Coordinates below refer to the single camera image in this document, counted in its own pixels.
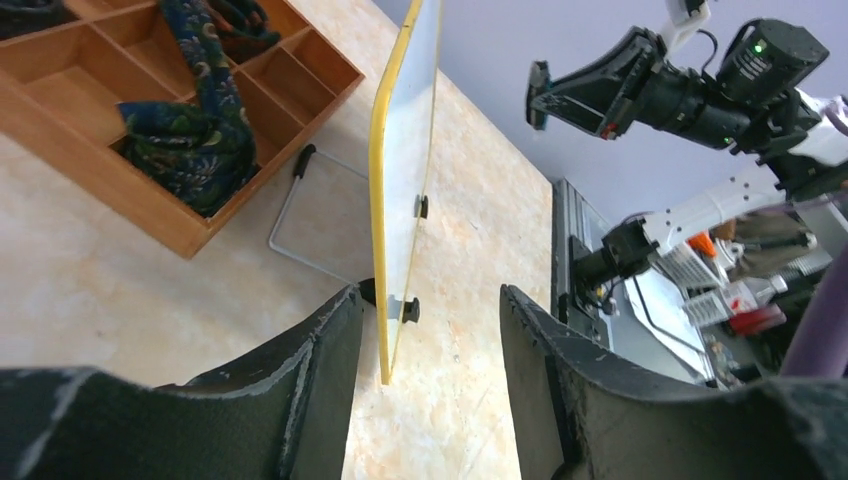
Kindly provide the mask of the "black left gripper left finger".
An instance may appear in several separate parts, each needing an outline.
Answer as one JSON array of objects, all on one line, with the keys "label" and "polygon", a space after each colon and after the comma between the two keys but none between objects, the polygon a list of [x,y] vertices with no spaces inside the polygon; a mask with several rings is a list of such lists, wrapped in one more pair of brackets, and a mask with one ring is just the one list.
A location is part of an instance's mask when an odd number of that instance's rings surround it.
[{"label": "black left gripper left finger", "polygon": [[183,385],[93,367],[1,373],[5,479],[337,479],[364,307],[348,286]]}]

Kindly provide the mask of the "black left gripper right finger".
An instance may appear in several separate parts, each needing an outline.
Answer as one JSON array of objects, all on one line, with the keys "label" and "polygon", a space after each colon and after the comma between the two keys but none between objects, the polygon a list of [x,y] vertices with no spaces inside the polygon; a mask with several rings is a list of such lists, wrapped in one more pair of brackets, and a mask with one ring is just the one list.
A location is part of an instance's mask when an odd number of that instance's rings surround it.
[{"label": "black left gripper right finger", "polygon": [[647,370],[518,287],[500,330],[525,479],[843,479],[847,384],[770,377],[721,391]]}]

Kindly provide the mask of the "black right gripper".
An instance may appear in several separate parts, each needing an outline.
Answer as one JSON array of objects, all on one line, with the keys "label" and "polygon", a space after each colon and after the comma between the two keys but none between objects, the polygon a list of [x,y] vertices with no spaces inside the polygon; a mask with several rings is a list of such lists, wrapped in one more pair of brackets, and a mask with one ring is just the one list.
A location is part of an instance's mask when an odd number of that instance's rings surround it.
[{"label": "black right gripper", "polygon": [[[627,132],[634,122],[687,140],[701,140],[703,77],[666,60],[659,35],[631,28],[606,54],[568,75],[555,78],[548,62],[531,64],[525,120],[544,131],[550,119],[604,140]],[[533,106],[539,96],[539,110]]]}]

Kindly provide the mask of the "white whiteboard with yellow frame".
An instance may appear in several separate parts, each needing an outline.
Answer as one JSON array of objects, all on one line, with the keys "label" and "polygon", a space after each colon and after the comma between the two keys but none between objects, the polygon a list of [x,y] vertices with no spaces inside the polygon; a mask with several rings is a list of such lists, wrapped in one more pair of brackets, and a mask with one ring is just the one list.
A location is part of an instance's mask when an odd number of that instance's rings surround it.
[{"label": "white whiteboard with yellow frame", "polygon": [[390,383],[403,324],[388,318],[388,298],[411,300],[416,199],[426,194],[438,78],[440,1],[414,1],[380,79],[369,140],[369,196],[380,378]]}]

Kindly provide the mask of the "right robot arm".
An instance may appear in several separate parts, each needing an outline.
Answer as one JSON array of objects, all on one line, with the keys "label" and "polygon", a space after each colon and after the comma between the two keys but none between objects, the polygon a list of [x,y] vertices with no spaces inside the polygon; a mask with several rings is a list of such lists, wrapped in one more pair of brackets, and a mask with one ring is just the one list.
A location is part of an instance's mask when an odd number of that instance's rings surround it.
[{"label": "right robot arm", "polygon": [[754,19],[731,42],[718,72],[680,69],[671,42],[634,27],[606,54],[560,78],[530,68],[526,120],[561,120],[604,140],[634,123],[756,161],[688,201],[613,228],[600,249],[572,261],[592,289],[643,273],[651,262],[731,218],[839,191],[847,179],[847,102],[819,99],[799,83],[828,57],[807,29]]}]

